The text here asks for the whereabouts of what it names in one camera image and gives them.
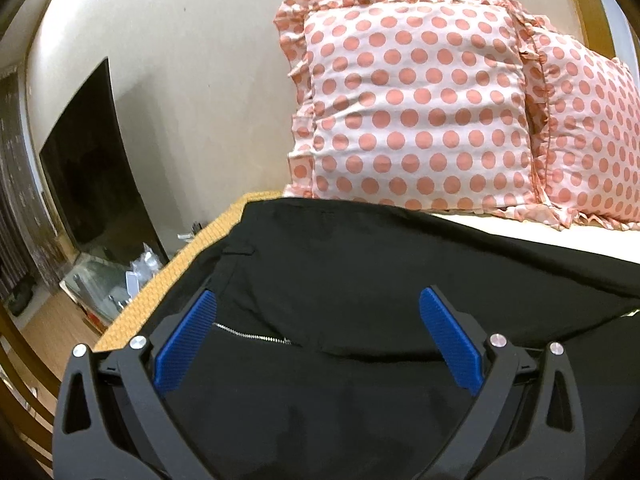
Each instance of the pillow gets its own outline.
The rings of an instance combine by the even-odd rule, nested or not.
[[[626,65],[522,13],[535,168],[564,226],[640,228],[640,100]]]
[[[508,0],[286,0],[285,195],[548,219]]]

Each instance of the silver zipper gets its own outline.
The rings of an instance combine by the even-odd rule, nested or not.
[[[236,331],[236,330],[234,330],[232,328],[229,328],[228,326],[220,325],[220,323],[214,323],[213,326],[217,326],[218,328],[221,328],[222,330],[226,330],[230,334],[237,335],[238,337],[244,337],[246,339],[258,339],[260,341],[267,341],[269,343],[280,343],[280,344],[283,344],[283,345],[290,345],[291,344],[291,341],[288,340],[287,338],[277,339],[275,337],[267,337],[265,335],[243,334],[242,332],[238,332],[238,331]]]

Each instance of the yellow mat edge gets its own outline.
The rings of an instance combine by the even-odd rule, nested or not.
[[[272,200],[281,196],[279,191],[261,191],[242,195],[225,212],[200,231],[193,242],[181,250],[157,276],[145,285],[98,340],[94,351],[116,350],[126,345],[142,328],[164,295],[191,265],[194,258],[220,238],[225,237],[231,228],[240,221],[244,206],[248,202]]]

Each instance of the flat screen tv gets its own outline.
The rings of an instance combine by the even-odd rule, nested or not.
[[[107,59],[62,112],[40,162],[78,250],[128,265],[146,243],[166,260],[122,143]]]

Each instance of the blue gripper pad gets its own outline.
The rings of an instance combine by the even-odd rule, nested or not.
[[[161,397],[177,389],[216,319],[216,295],[205,290],[155,359],[154,386]]]
[[[482,356],[432,288],[420,294],[420,317],[456,384],[476,396],[484,382]]]

